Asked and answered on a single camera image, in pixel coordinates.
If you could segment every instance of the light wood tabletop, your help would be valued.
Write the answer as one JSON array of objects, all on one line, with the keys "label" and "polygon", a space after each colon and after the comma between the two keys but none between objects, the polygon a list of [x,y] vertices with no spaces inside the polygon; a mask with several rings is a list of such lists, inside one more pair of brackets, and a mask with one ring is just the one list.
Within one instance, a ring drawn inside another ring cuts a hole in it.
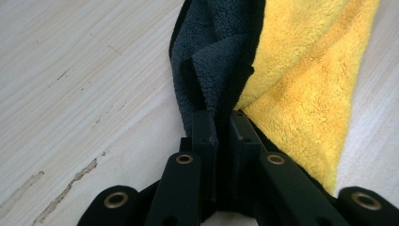
[{"label": "light wood tabletop", "polygon": [[[168,45],[183,0],[0,1],[0,225],[76,225],[161,177],[184,137]],[[382,0],[337,190],[399,206],[399,2]],[[256,225],[217,213],[205,225]]]}]

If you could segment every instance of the microfiber cloth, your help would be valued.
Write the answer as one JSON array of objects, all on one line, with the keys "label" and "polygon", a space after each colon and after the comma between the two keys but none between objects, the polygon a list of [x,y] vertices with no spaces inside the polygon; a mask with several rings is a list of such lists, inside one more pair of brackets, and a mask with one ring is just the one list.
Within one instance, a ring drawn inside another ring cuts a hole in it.
[{"label": "microfiber cloth", "polygon": [[169,56],[184,129],[235,108],[332,193],[377,0],[185,1]]}]

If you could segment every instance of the wood grain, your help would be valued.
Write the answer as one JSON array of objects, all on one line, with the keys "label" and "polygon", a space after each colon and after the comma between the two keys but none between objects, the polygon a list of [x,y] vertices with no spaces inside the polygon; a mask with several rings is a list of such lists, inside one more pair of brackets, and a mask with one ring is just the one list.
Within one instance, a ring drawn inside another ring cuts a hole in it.
[{"label": "wood grain", "polygon": [[[183,125],[168,44],[183,0],[0,2],[0,225],[76,225],[102,190],[140,190]],[[399,20],[382,1],[338,187],[399,206]],[[217,213],[205,225],[256,225]]]}]

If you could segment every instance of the yellow cloth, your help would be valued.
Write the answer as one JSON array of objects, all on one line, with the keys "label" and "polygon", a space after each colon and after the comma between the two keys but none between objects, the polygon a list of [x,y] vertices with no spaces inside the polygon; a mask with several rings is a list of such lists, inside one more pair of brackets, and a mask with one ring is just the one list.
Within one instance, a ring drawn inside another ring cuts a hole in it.
[{"label": "yellow cloth", "polygon": [[236,105],[329,193],[378,3],[267,0],[255,73]]}]

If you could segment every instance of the crack in wood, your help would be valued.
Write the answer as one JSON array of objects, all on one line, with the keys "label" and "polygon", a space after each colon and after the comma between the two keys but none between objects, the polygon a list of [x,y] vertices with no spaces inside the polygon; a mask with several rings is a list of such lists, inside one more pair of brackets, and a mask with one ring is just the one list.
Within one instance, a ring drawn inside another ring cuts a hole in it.
[{"label": "crack in wood", "polygon": [[32,225],[36,225],[36,223],[42,224],[46,218],[53,213],[53,211],[56,210],[56,207],[59,205],[59,203],[67,196],[68,192],[72,189],[72,186],[75,182],[81,180],[83,176],[91,172],[97,167],[97,158],[95,158],[93,161],[90,162],[85,168],[80,170],[78,173],[75,174],[73,180],[70,181],[70,183],[67,185],[67,187],[59,194],[55,199],[53,199],[50,204],[44,209],[43,212],[41,212],[40,215],[38,215],[37,218],[33,221]]},{"label": "crack in wood", "polygon": [[20,186],[11,194],[8,200],[0,205],[0,218],[5,217],[11,211],[15,202],[17,202],[24,195],[29,187],[40,180],[42,175],[44,175],[44,171],[40,171],[38,174],[29,177],[29,179],[27,179],[22,186]]}]

